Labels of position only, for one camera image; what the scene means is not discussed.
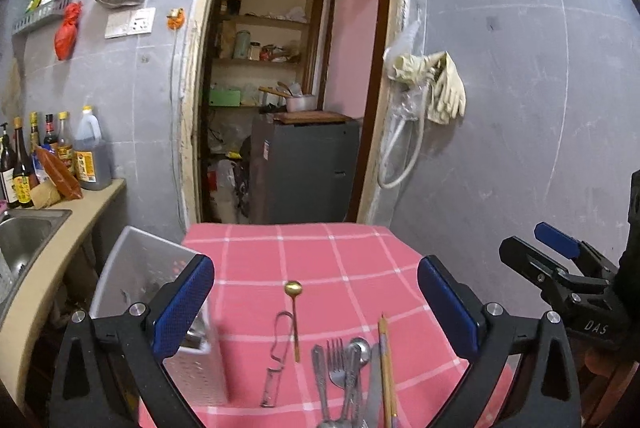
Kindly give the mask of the red plastic bag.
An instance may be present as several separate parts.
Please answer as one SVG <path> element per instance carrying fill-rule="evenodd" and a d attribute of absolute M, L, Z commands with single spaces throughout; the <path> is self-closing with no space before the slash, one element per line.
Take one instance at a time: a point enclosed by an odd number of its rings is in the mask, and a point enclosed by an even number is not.
<path fill-rule="evenodd" d="M 62 24 L 54 35 L 54 53 L 59 61 L 68 60 L 73 53 L 81 10 L 80 1 L 70 3 L 64 10 Z"/>

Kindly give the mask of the pink checkered tablecloth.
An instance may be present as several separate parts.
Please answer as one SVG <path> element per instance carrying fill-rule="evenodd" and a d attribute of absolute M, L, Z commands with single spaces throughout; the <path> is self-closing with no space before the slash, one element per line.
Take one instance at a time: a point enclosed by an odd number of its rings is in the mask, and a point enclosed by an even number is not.
<path fill-rule="evenodd" d="M 465 371 L 420 292 L 418 254 L 382 226 L 202 223 L 192 226 L 184 244 L 208 255 L 216 269 L 210 318 L 220 336 L 229 401 L 198 410 L 206 426 L 318 425 L 312 347 L 357 336 L 375 342 L 382 315 L 390 328 L 401 426 L 426 426 Z M 277 406 L 262 408 L 274 318 L 292 313 L 284 292 L 289 280 L 303 286 L 296 299 L 300 362 L 293 336 Z"/>

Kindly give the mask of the wooden cutting board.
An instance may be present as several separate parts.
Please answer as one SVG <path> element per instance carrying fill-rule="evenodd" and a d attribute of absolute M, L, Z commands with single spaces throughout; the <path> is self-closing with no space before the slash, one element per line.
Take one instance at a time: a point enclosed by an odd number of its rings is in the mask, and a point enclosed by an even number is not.
<path fill-rule="evenodd" d="M 272 118 L 275 122 L 285 125 L 315 125 L 315 124 L 340 124 L 350 122 L 352 118 L 334 112 L 324 110 L 304 110 L 294 113 L 274 113 Z"/>

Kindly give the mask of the dark grey cabinet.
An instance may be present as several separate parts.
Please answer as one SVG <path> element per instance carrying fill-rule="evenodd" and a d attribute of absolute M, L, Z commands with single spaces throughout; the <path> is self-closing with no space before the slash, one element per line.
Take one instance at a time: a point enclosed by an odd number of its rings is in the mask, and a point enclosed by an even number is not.
<path fill-rule="evenodd" d="M 248 220 L 253 224 L 342 222 L 359 151 L 356 120 L 285 124 L 254 118 Z"/>

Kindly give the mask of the white wall socket panel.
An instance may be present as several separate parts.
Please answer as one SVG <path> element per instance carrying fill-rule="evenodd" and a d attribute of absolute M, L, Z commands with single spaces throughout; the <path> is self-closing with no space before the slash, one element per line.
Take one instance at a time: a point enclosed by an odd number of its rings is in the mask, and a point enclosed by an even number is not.
<path fill-rule="evenodd" d="M 155 14 L 155 8 L 113 12 L 107 17 L 104 38 L 115 39 L 150 34 Z"/>

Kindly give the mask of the yellow cap sauce bottle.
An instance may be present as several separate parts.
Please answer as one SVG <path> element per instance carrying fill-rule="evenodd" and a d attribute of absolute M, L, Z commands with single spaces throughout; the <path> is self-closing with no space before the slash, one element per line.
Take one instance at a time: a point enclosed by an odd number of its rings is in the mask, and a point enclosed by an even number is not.
<path fill-rule="evenodd" d="M 73 133 L 70 130 L 70 114 L 63 110 L 58 113 L 58 159 L 71 174 L 75 174 L 75 157 L 73 147 Z"/>

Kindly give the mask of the small metal pot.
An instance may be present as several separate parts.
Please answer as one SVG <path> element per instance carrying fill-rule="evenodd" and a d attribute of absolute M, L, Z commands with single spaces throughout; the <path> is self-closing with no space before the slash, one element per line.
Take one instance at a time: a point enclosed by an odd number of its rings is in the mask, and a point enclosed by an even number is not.
<path fill-rule="evenodd" d="M 286 110 L 289 113 L 309 112 L 317 108 L 317 99 L 311 94 L 290 96 L 286 99 Z"/>

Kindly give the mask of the large dark vinegar jug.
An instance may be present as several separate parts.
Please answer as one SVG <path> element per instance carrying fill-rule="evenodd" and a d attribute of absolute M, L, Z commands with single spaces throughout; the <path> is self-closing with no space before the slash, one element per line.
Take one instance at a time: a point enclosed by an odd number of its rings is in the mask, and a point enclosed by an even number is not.
<path fill-rule="evenodd" d="M 99 119 L 90 105 L 82 108 L 82 115 L 74 136 L 76 174 L 84 190 L 101 191 L 112 182 L 110 154 Z"/>

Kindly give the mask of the gold long-handled spoon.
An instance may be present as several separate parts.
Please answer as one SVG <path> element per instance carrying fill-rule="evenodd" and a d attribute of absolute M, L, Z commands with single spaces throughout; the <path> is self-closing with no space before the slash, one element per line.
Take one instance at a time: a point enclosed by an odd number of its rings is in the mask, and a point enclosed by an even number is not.
<path fill-rule="evenodd" d="M 292 321 L 293 321 L 293 336 L 294 336 L 294 360 L 296 363 L 300 362 L 300 347 L 298 336 L 298 322 L 297 322 L 297 308 L 296 299 L 302 294 L 303 286 L 299 281 L 289 280 L 284 284 L 285 295 L 292 301 Z"/>

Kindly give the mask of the wooden chopstick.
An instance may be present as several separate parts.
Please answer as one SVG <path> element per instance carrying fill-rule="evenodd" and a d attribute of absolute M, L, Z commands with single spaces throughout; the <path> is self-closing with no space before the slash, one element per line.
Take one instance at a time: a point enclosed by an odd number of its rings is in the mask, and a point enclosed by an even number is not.
<path fill-rule="evenodd" d="M 399 418 L 397 409 L 397 396 L 395 390 L 395 378 L 393 370 L 392 348 L 390 348 L 390 328 L 388 327 L 388 319 L 383 316 L 383 325 L 386 340 L 386 379 L 388 388 L 388 426 L 399 428 Z"/>
<path fill-rule="evenodd" d="M 388 324 L 386 317 L 382 315 L 378 320 L 378 342 L 381 352 L 381 377 L 384 427 L 390 428 L 392 422 L 392 384 L 390 383 L 390 352 L 388 351 Z"/>

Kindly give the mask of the orange snack bag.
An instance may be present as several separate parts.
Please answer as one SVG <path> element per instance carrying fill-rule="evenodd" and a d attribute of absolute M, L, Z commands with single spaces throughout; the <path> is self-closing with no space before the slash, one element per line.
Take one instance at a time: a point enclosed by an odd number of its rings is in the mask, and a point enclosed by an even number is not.
<path fill-rule="evenodd" d="M 82 199 L 79 182 L 70 173 L 70 170 L 62 160 L 59 160 L 55 154 L 41 146 L 36 147 L 36 155 L 49 179 L 66 200 Z"/>

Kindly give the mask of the dark soy sauce bottle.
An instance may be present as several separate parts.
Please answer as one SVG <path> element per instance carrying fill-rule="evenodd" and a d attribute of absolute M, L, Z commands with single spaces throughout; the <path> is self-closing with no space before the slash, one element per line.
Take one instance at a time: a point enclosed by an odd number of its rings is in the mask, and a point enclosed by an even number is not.
<path fill-rule="evenodd" d="M 13 168 L 13 185 L 17 200 L 23 208 L 34 206 L 32 201 L 32 188 L 36 185 L 32 159 L 25 148 L 23 136 L 23 121 L 20 116 L 14 118 L 14 142 L 16 161 Z"/>

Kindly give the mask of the steel butter knife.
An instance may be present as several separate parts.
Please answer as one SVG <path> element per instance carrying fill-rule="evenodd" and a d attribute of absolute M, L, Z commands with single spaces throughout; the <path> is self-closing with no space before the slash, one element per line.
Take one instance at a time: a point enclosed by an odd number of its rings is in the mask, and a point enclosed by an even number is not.
<path fill-rule="evenodd" d="M 369 389 L 366 406 L 362 415 L 362 426 L 376 428 L 382 408 L 382 374 L 380 345 L 372 347 L 370 359 Z"/>

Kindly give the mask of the stainless steel sink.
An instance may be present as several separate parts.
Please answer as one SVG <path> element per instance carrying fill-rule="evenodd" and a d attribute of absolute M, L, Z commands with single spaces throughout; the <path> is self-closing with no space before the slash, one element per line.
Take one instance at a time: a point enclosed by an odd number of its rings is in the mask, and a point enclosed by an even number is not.
<path fill-rule="evenodd" d="M 1 284 L 1 315 L 43 249 L 72 212 L 61 210 L 9 209 L 1 214 L 1 255 L 10 270 L 10 286 Z"/>

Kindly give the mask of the cream rubber gloves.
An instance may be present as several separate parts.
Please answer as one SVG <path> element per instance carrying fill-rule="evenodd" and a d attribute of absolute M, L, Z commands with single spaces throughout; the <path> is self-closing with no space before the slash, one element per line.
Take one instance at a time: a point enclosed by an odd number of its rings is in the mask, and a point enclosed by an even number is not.
<path fill-rule="evenodd" d="M 446 126 L 463 117 L 466 94 L 457 66 L 448 52 L 427 56 L 384 55 L 387 78 L 400 84 L 396 114 L 405 120 L 425 117 Z"/>

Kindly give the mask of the metal peeler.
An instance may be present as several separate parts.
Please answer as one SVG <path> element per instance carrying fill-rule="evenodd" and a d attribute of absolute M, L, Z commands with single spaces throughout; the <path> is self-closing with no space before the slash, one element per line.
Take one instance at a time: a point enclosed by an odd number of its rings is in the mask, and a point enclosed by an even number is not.
<path fill-rule="evenodd" d="M 262 408 L 275 408 L 278 402 L 280 382 L 286 367 L 294 336 L 293 315 L 290 311 L 280 311 L 273 322 L 273 340 L 269 349 L 269 364 L 266 370 Z"/>

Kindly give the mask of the wooden shelf unit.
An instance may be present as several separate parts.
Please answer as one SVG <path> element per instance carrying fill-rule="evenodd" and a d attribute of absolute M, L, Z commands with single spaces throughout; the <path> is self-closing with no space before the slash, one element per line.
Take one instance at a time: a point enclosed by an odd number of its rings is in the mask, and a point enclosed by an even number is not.
<path fill-rule="evenodd" d="M 314 92 L 324 0 L 216 0 L 205 61 L 211 108 L 280 105 Z"/>

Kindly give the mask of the white perforated utensil holder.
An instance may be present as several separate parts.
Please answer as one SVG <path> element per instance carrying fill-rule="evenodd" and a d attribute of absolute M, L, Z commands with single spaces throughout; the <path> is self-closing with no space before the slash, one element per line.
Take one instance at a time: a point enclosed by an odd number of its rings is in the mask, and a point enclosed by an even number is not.
<path fill-rule="evenodd" d="M 152 233 L 125 226 L 106 259 L 96 285 L 90 316 L 120 315 L 136 302 L 146 304 L 160 288 L 175 281 L 196 252 Z M 218 330 L 206 300 L 174 356 L 165 367 L 194 408 L 229 401 Z"/>

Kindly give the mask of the beige countertop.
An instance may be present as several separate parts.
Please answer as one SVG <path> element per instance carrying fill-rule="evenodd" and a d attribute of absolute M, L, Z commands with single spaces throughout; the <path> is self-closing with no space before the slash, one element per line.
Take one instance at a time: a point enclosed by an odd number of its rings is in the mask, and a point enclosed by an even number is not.
<path fill-rule="evenodd" d="M 32 350 L 70 260 L 124 188 L 126 181 L 115 179 L 101 191 L 86 191 L 80 200 L 51 207 L 70 215 L 36 255 L 1 322 L 1 381 L 19 408 L 25 404 Z"/>

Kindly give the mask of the orange wall hook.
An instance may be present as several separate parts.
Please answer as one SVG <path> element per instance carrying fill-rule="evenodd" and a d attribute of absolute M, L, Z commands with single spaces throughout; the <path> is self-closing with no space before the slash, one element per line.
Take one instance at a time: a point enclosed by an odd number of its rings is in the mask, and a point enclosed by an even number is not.
<path fill-rule="evenodd" d="M 171 9 L 167 16 L 167 27 L 171 30 L 178 30 L 184 24 L 184 10 L 183 8 Z"/>

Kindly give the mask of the wall spice rack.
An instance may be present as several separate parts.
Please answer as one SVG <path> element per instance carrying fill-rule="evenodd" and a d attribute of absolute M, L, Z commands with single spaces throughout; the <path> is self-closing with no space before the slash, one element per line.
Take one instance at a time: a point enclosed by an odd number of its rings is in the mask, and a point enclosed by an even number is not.
<path fill-rule="evenodd" d="M 14 22 L 13 35 L 24 35 L 62 18 L 72 0 L 30 0 L 25 13 Z"/>

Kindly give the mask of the steel spoon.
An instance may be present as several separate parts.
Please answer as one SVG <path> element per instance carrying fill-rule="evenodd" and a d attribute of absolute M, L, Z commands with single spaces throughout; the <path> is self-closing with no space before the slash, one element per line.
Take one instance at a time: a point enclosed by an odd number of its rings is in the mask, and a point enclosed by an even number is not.
<path fill-rule="evenodd" d="M 365 367 L 371 359 L 371 346 L 362 337 L 352 338 L 345 349 L 345 370 L 347 384 L 352 382 L 352 391 L 349 393 L 347 413 L 350 415 L 350 426 L 362 427 L 362 390 L 360 370 Z"/>

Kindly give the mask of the steel fork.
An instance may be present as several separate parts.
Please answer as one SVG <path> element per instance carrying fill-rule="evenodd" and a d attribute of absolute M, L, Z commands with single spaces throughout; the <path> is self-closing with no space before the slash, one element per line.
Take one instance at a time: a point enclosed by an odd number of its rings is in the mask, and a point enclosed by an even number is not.
<path fill-rule="evenodd" d="M 331 339 L 326 343 L 326 365 L 332 384 L 344 389 L 346 382 L 345 349 L 340 338 Z"/>

